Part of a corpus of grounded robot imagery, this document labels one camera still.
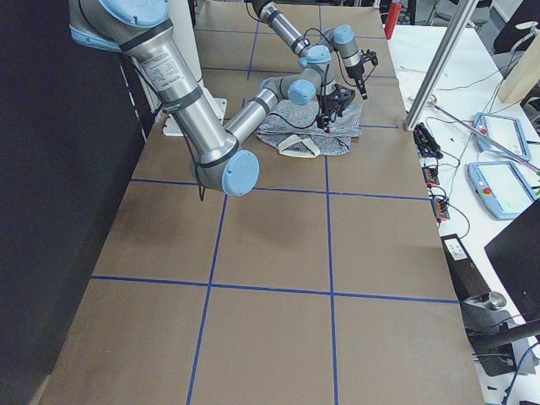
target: striped cloth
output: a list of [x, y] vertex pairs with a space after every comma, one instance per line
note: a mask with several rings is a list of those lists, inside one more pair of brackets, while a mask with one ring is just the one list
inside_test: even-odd
[[[281, 101], [276, 113], [297, 127], [309, 125], [319, 111], [319, 105], [312, 101], [308, 105], [298, 106], [288, 100]], [[358, 138], [362, 134], [360, 115], [362, 105], [350, 105], [343, 112], [342, 118], [330, 124], [330, 133], [317, 128], [314, 123], [307, 129], [296, 129], [278, 116], [268, 116], [257, 130], [257, 137], [264, 143], [278, 148], [278, 145], [290, 137], [298, 135], [300, 138], [310, 138], [321, 150], [321, 154], [337, 156], [346, 154], [350, 150], [351, 138]], [[302, 143], [296, 143], [286, 150], [299, 154], [310, 154], [311, 151]]]

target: black monitor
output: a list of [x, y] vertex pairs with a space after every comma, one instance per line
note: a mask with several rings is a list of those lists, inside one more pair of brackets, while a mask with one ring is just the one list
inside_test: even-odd
[[493, 269], [525, 321], [540, 317], [540, 200], [485, 246]]

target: white desk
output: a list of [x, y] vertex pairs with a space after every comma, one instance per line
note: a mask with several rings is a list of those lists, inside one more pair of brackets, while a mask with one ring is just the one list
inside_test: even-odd
[[[414, 97], [419, 86], [424, 79], [424, 73], [429, 65], [446, 28], [424, 27], [424, 26], [397, 26], [392, 39], [389, 41], [391, 57], [397, 77], [400, 80], [400, 90], [406, 107], [410, 107], [409, 97]], [[481, 40], [473, 29], [466, 29], [448, 62], [444, 74], [437, 84], [435, 95], [438, 104], [462, 120], [472, 120], [477, 112], [483, 111], [492, 97], [495, 88], [502, 80], [500, 73], [496, 73], [481, 83], [474, 84], [467, 89], [457, 89], [452, 91], [441, 91], [440, 89], [452, 89], [456, 86], [466, 86], [476, 80], [486, 78], [491, 73], [497, 71], [491, 57], [484, 48]], [[504, 107], [497, 98], [494, 102], [492, 112], [496, 112]], [[501, 115], [519, 118], [528, 140], [538, 140], [538, 135], [527, 120], [525, 113], [519, 106], [501, 111]], [[422, 122], [426, 123], [429, 116], [437, 117], [446, 121], [451, 121], [447, 116], [432, 109], [424, 110], [421, 116]], [[459, 124], [447, 124], [433, 119], [428, 120], [429, 127], [435, 136], [437, 143], [443, 151], [457, 157], [467, 143], [469, 131]], [[540, 165], [540, 147], [530, 145], [532, 152], [532, 163]], [[490, 242], [510, 221], [493, 220], [488, 212], [481, 205], [473, 189], [468, 183], [466, 173], [466, 163], [476, 161], [494, 161], [500, 159], [494, 154], [479, 153], [474, 139], [471, 139], [464, 155], [462, 164], [456, 173], [454, 180], [451, 203], [460, 208], [471, 222], [471, 230], [462, 242], [467, 248], [472, 259], [493, 291], [508, 294], [494, 272], [486, 254], [484, 247]], [[434, 163], [434, 159], [429, 159], [428, 164]], [[440, 164], [455, 165], [456, 161], [445, 155], [440, 160]], [[531, 186], [540, 185], [540, 178], [534, 175], [529, 169], [520, 165], [521, 173], [526, 177]], [[440, 167], [440, 183], [447, 192], [451, 189], [451, 178], [455, 169], [449, 166]], [[440, 226], [440, 235], [457, 233], [463, 235], [467, 229], [465, 219], [450, 208], [451, 220], [445, 221]], [[506, 309], [511, 315], [518, 314], [518, 310], [509, 300]], [[517, 323], [522, 323], [520, 317], [515, 318]], [[498, 377], [488, 377], [483, 372], [480, 364], [477, 365], [478, 378], [482, 386], [484, 399], [486, 402], [500, 403], [504, 396], [504, 389], [510, 384], [512, 375], [501, 375]], [[498, 390], [488, 390], [487, 386], [497, 387]], [[520, 375], [510, 396], [509, 404], [518, 404], [520, 400], [540, 402], [540, 367], [537, 367], [535, 375]]]

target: brown table surface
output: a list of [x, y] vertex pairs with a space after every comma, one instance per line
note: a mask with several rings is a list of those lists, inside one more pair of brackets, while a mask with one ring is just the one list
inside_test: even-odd
[[[251, 137], [257, 189], [199, 202], [154, 131], [41, 404], [483, 403], [377, 11], [279, 7], [378, 52], [363, 135], [317, 159]], [[228, 118], [299, 70], [243, 4], [206, 2], [196, 37]]]

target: light blue cap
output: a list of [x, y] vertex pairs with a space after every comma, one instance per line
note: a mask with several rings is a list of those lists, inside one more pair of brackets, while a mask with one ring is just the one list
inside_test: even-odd
[[338, 45], [348, 44], [354, 39], [354, 31], [349, 24], [340, 25], [334, 30], [334, 42]]
[[259, 160], [249, 150], [240, 150], [229, 159], [221, 186], [225, 194], [243, 196], [251, 191], [259, 178]]
[[169, 12], [167, 0], [99, 0], [107, 13], [124, 24], [151, 28], [163, 22]]
[[71, 30], [71, 37], [79, 45], [101, 49], [102, 51], [121, 52], [120, 47], [115, 42], [104, 40], [103, 38], [90, 34], [89, 32], [77, 30], [71, 25], [69, 25], [69, 29]]
[[315, 97], [315, 86], [309, 80], [301, 78], [289, 86], [287, 96], [296, 105], [306, 105]]
[[315, 45], [307, 52], [308, 63], [327, 63], [332, 60], [330, 51], [324, 45]]

